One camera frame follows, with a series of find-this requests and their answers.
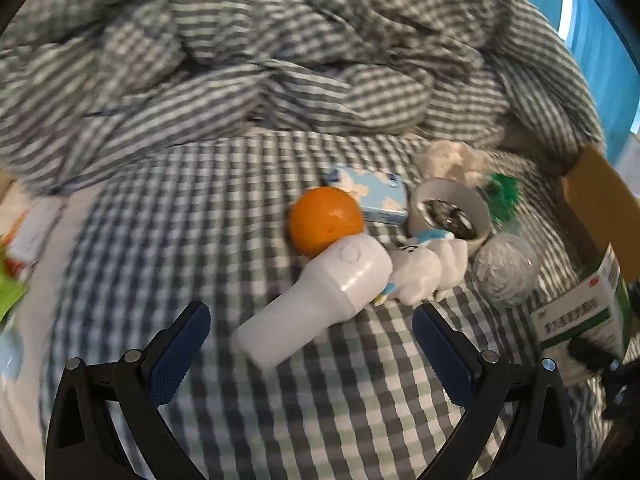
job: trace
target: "blue and white box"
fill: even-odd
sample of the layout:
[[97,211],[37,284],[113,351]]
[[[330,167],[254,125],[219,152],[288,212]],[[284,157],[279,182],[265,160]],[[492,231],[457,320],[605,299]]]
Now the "blue and white box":
[[367,222],[401,225],[409,215],[404,183],[396,174],[334,164],[324,180],[353,196]]

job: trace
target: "checkered bed sheet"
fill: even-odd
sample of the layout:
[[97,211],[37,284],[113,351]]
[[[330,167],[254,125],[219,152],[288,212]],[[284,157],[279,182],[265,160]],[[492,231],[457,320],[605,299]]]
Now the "checkered bed sheet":
[[[300,272],[286,240],[287,208],[321,183],[332,163],[419,180],[412,156],[427,142],[397,136],[336,137],[266,132],[177,146],[112,178],[88,217],[68,268],[42,389],[46,428],[69,356],[108,362],[143,347],[189,300],[212,310],[212,332],[174,401],[172,431],[209,478],[412,479],[460,418],[396,301],[335,325],[267,376],[232,351],[235,327],[283,293]],[[524,225],[542,226],[539,290],[499,310],[472,282],[438,304],[479,348],[513,362],[534,359],[528,313],[577,283],[580,261],[553,215],[557,179],[534,163],[492,152],[521,179]],[[371,224],[384,244],[399,228]],[[579,463],[606,434],[595,382],[570,389]],[[475,473],[492,461],[506,411]],[[124,424],[117,417],[121,434]],[[148,475],[130,438],[135,468]]]
[[[537,145],[529,158],[498,151],[514,120]],[[545,253],[535,295],[500,312],[467,283],[438,307],[479,348],[532,360],[528,311],[580,267],[553,215],[558,174],[603,137],[575,61],[527,0],[28,0],[0,38],[0,157],[39,192],[109,179],[60,295],[43,428],[67,357],[117,358],[200,299],[212,336],[163,413],[203,472],[413,478],[460,411],[414,343],[410,309],[368,308],[266,378],[228,336],[299,272],[286,209],[322,169],[414,186],[430,139],[486,149],[521,179],[520,217]],[[589,383],[570,398],[585,471],[607,430],[602,395]]]

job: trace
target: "blue gripper pad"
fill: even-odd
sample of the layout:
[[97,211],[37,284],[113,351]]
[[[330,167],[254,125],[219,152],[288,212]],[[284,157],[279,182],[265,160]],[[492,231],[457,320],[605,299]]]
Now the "blue gripper pad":
[[451,402],[464,408],[469,408],[474,402],[474,380],[481,373],[478,363],[476,370],[471,370],[465,359],[456,350],[462,346],[463,353],[473,360],[477,354],[471,341],[463,333],[453,330],[437,311],[430,306],[428,312],[424,305],[414,310],[412,328],[414,337],[427,359]]
[[210,328],[209,307],[200,303],[149,371],[146,395],[153,406],[157,408],[174,398]]

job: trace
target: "white plush toy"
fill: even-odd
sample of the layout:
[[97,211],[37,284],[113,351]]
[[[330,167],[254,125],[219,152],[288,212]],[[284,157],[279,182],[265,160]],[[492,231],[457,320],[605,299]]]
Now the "white plush toy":
[[389,251],[394,270],[373,305],[379,306],[389,298],[398,298],[406,305],[419,304],[433,300],[436,290],[447,290],[464,281],[466,240],[434,229],[420,233],[411,242]]

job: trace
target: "hair dryer button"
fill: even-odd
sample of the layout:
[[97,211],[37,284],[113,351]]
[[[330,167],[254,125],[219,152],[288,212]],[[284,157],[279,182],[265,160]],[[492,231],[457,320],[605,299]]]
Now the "hair dryer button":
[[340,259],[349,264],[353,264],[360,259],[359,248],[353,245],[347,245],[340,250]]

